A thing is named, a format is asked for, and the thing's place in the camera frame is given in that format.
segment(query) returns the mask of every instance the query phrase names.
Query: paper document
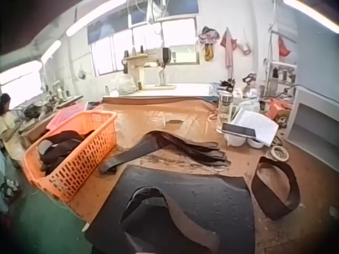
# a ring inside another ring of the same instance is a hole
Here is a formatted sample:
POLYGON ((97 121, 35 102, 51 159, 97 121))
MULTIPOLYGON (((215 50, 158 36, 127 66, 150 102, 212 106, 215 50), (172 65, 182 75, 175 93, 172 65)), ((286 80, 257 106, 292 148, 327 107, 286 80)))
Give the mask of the paper document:
POLYGON ((270 146, 278 130, 278 124, 262 114, 240 109, 231 124, 252 128, 255 130, 256 140, 270 146))

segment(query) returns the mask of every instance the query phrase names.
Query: small white container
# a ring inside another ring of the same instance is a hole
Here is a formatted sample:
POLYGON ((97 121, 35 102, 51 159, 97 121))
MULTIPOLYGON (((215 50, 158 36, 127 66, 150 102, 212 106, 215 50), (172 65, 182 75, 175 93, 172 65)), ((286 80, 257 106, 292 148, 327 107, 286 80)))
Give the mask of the small white container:
POLYGON ((224 137, 227 141, 227 145, 231 147, 241 147, 246 142, 246 138, 232 134, 225 134, 224 137))
POLYGON ((247 143, 253 147, 253 148, 256 148, 256 149, 261 149, 264 147, 264 144, 263 143, 260 143, 256 140, 253 140, 253 139, 247 139, 247 143))

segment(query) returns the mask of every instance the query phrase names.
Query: ceiling light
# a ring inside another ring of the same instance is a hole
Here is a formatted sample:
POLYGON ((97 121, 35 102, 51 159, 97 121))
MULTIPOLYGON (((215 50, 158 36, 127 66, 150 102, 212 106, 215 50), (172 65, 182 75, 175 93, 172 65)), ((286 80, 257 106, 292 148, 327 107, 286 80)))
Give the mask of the ceiling light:
POLYGON ((24 63, 23 65, 16 66, 12 69, 0 73, 0 84, 4 85, 12 80, 30 74, 32 72, 39 71, 42 67, 42 63, 39 61, 31 61, 24 63))
POLYGON ((46 50, 46 52, 41 57, 41 62, 45 64, 47 60, 57 51, 58 48, 61 46, 61 41, 57 40, 55 41, 49 48, 46 50))
POLYGON ((67 29, 66 31, 67 36, 71 37, 73 34, 75 34, 77 31, 79 31, 84 26, 91 23, 97 17, 100 17, 106 12, 109 12, 110 10, 118 7, 119 5, 126 3, 126 1, 127 0, 110 0, 100 5, 99 7, 95 8, 91 12, 87 13, 85 16, 83 16, 81 19, 75 22, 69 29, 67 29))
POLYGON ((303 12, 333 32, 339 33, 339 25, 335 24, 333 21, 329 20, 327 17, 307 6, 306 4, 303 4, 298 0, 284 0, 284 3, 299 10, 300 12, 303 12))

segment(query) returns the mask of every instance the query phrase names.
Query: pink garment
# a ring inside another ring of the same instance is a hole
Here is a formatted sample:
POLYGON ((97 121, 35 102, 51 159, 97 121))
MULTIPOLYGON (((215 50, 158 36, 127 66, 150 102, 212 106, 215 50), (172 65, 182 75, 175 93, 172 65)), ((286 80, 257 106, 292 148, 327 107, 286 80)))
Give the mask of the pink garment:
POLYGON ((220 45, 225 48, 225 64, 228 70, 228 78, 233 78, 233 50, 237 48, 237 40, 233 40, 229 28, 226 28, 220 45))

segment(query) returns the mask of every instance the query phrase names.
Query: leather offcut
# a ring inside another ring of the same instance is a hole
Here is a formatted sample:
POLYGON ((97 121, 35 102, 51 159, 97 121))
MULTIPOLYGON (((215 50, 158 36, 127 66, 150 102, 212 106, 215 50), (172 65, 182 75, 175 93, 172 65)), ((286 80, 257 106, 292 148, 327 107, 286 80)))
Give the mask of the leather offcut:
POLYGON ((76 131, 62 131, 43 139, 38 146, 41 171, 45 172, 46 176, 51 174, 92 132, 80 135, 76 131))
POLYGON ((251 195, 243 177, 128 165, 85 237, 98 254, 254 253, 251 195))
POLYGON ((276 221, 294 211, 300 203, 300 190, 293 169, 281 161, 274 161, 266 157, 259 159, 251 183, 252 193, 263 213, 272 221, 276 221), (285 202, 271 190, 259 177, 258 171, 262 168, 279 168, 287 176, 290 191, 285 202))
POLYGON ((193 142, 164 131, 151 131, 128 151, 112 156, 99 166, 102 174, 116 172, 117 166, 145 156, 151 152, 165 148, 169 145, 176 146, 194 161, 206 166, 229 166, 230 161, 224 152, 218 148, 216 142, 193 142))

